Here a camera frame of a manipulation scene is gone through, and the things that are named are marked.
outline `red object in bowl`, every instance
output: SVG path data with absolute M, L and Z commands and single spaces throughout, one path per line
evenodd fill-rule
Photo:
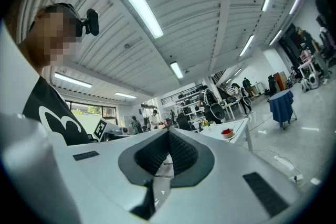
M 222 134 L 229 134 L 230 132 L 230 129 L 222 130 Z

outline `white cord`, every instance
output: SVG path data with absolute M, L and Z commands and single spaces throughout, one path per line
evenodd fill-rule
M 269 149 L 267 149 L 267 148 L 262 148 L 262 149 L 260 149 L 260 150 L 253 150 L 253 151 L 272 151 L 272 152 L 274 152 L 275 154 L 278 155 L 278 157 L 276 158 L 277 161 L 278 161 L 280 158 L 286 159 L 286 160 L 289 161 L 289 163 L 293 166 L 293 168 L 294 168 L 296 171 L 298 171 L 298 172 L 303 176 L 303 172 L 301 172 L 299 169 L 297 169 L 297 168 L 294 166 L 294 164 L 293 164 L 289 159 L 287 159 L 286 157 L 281 156 L 279 153 L 277 153 L 277 152 L 275 152 L 275 151 L 273 151 L 273 150 L 269 150 Z

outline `person in white shirt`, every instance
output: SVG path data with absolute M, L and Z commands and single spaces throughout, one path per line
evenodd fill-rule
M 236 96 L 236 98 L 237 98 L 237 99 L 240 99 L 240 103 L 241 103 L 241 105 L 243 106 L 243 109 L 244 109 L 244 112 L 245 112 L 245 116 L 247 116 L 245 106 L 247 106 L 248 109 L 250 109 L 249 113 L 253 113 L 251 106 L 245 104 L 245 102 L 243 101 L 243 97 L 244 97 L 244 96 L 247 96 L 247 94 L 248 94 L 248 93 L 246 92 L 246 90 L 244 89 L 244 87 L 240 87 L 240 86 L 239 86 L 238 84 L 236 84 L 236 83 L 232 83 L 232 86 L 233 86 L 233 88 L 234 88 L 234 90 L 235 90 L 235 96 Z
M 158 119 L 156 118 L 157 110 L 154 109 L 152 115 L 149 116 L 149 122 L 151 123 L 151 129 L 157 129 Z

